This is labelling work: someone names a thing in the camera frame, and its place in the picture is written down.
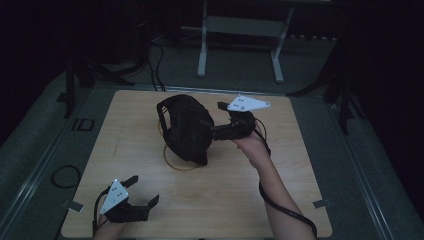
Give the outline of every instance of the forearm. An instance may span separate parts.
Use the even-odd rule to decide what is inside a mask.
[[[271,159],[261,162],[262,164],[257,167],[257,170],[262,187],[268,197],[276,204],[302,214],[284,186]],[[276,239],[315,239],[307,224],[280,212],[269,204],[265,204],[265,207],[272,232]]]

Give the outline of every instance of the person's right hand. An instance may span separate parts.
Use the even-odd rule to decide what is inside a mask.
[[[256,130],[262,134],[261,129],[257,123]],[[232,141],[237,144],[237,147],[243,151],[243,153],[249,159],[250,164],[256,169],[258,169],[258,167],[260,167],[262,164],[268,163],[271,160],[264,142],[254,131],[248,137],[235,139]]]

